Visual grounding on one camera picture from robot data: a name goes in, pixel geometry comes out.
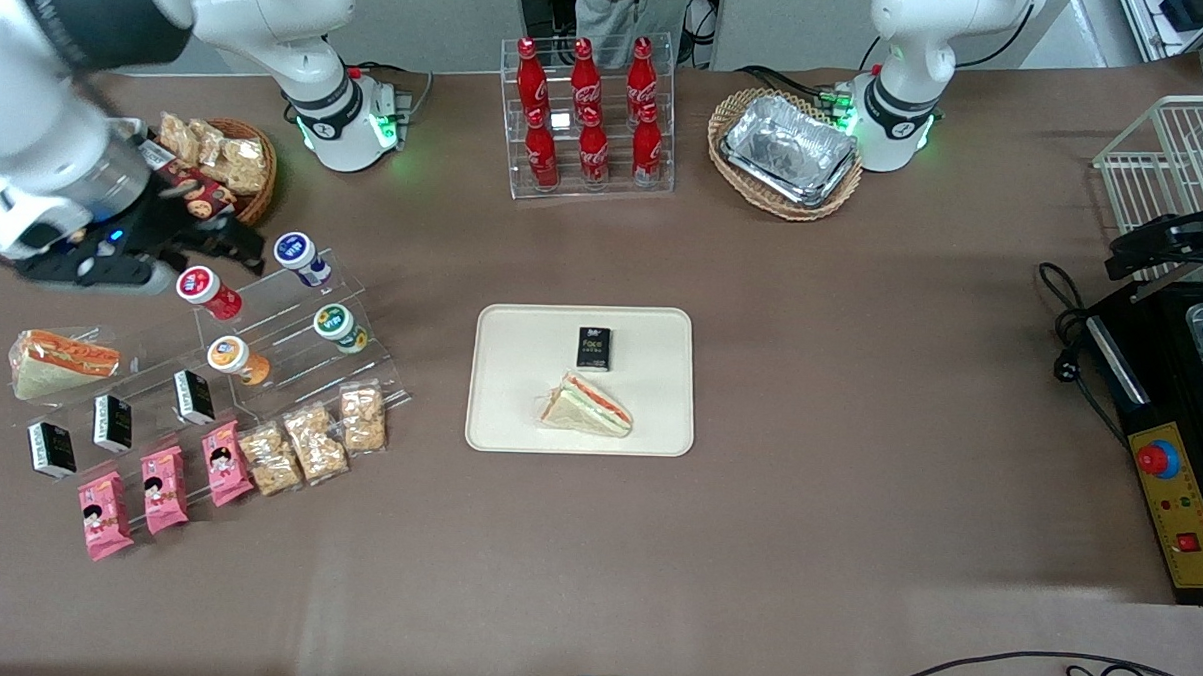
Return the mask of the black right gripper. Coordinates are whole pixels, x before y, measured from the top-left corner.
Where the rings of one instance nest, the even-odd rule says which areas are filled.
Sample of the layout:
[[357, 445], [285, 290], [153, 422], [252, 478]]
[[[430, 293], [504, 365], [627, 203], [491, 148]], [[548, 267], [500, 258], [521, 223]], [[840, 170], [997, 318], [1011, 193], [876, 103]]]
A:
[[154, 176], [128, 210], [90, 224], [78, 242], [58, 241], [36, 257], [18, 260], [14, 273], [45, 287], [100, 293], [160, 293], [194, 254], [263, 273], [262, 236], [230, 210], [194, 215], [185, 197], [190, 188], [168, 188]]

